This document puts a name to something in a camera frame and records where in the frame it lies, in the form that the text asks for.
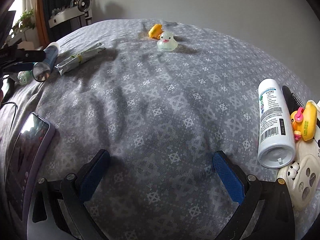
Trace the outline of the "blue spray can white cap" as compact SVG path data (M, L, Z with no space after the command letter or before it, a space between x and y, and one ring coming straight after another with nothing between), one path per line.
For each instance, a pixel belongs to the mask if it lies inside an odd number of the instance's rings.
M60 45L57 42L50 43L45 49L45 59L37 62L33 66L33 78L37 82L44 82L48 79L55 66L55 61L60 51Z

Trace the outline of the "black hairbrush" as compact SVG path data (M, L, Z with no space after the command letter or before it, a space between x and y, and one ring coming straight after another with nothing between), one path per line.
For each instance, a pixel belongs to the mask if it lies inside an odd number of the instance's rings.
M290 114L292 114L294 111L297 111L299 107L305 107L303 101L299 98L299 96L294 92L291 92L289 87L282 86L281 91L283 93Z

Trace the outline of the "white green wipes packet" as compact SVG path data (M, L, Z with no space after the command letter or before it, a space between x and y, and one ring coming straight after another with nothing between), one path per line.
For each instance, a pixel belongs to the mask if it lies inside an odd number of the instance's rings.
M58 63L55 68L62 76L66 72L74 70L78 66L86 63L87 61L91 60L92 58L96 57L101 51L105 50L105 46L102 43L97 43L90 48L83 50L77 54L73 54L63 60L62 62Z

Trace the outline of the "potted green plant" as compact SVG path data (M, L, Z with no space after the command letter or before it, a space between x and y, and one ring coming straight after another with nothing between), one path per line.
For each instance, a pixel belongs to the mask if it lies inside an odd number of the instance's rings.
M27 29L34 29L36 27L34 10L24 11L17 22L12 26L10 37L14 37L17 34Z

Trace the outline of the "grey patterned tablecloth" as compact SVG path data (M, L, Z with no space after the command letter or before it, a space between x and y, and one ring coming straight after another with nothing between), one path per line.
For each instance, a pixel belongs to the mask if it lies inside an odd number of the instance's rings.
M87 208L111 239L214 239L236 210L212 169L222 150L246 173L275 180L257 160L258 86L271 78L303 101L319 97L253 45L210 29L162 22L179 46L157 49L151 20L108 20L59 39L58 62L105 50L46 82L18 87L1 109L1 175L29 113L55 135L39 175L76 172L102 148L112 166Z

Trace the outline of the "clear translucent duck toy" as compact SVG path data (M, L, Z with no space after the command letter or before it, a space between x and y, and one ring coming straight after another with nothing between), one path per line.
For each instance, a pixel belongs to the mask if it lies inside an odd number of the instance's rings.
M161 33L157 42L157 48L160 51L170 52L178 47L178 42L174 39L174 35L169 31Z

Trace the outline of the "cream panda phone case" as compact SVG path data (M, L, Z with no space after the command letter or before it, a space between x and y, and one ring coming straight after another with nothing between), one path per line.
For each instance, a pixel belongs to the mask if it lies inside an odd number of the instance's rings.
M287 184L292 205L296 210L304 209L319 189L319 105L315 102L314 104L317 107L314 137L309 141L295 141L294 160L278 172L278 177Z

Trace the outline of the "smartphone in lilac case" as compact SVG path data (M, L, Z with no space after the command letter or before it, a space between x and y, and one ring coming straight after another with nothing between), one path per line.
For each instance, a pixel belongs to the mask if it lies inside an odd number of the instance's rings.
M32 112L15 141L5 179L5 192L10 207L21 221L27 219L36 176L54 133L54 125Z

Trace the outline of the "small yellow duck toy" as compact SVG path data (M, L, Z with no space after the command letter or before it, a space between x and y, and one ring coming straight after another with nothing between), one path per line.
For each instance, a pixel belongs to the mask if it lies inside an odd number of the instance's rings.
M148 32L149 38L153 39L160 39L161 34L163 33L162 25L161 24L155 24Z

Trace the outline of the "white cylindrical bottle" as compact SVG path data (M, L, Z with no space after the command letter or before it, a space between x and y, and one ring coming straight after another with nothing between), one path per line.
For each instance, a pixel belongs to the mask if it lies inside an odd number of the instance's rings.
M278 83L264 79L258 87L259 145L257 159L266 168L281 168L294 160L295 140L289 110Z

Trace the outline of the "white shelf table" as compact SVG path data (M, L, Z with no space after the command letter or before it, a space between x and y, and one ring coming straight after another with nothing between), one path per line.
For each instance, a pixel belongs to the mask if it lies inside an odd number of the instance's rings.
M92 10L89 9L85 12L81 12L77 7L72 7L62 12L59 12L58 14L50 18L48 24L50 28L53 28L58 24L81 16L85 17L86 25L92 24Z

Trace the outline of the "yellow duck with pink headphones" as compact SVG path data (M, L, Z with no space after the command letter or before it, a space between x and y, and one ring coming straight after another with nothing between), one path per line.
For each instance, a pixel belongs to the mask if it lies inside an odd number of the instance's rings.
M317 125L317 107L314 102L308 101L305 107L294 111L290 118L295 141L309 141L314 137Z

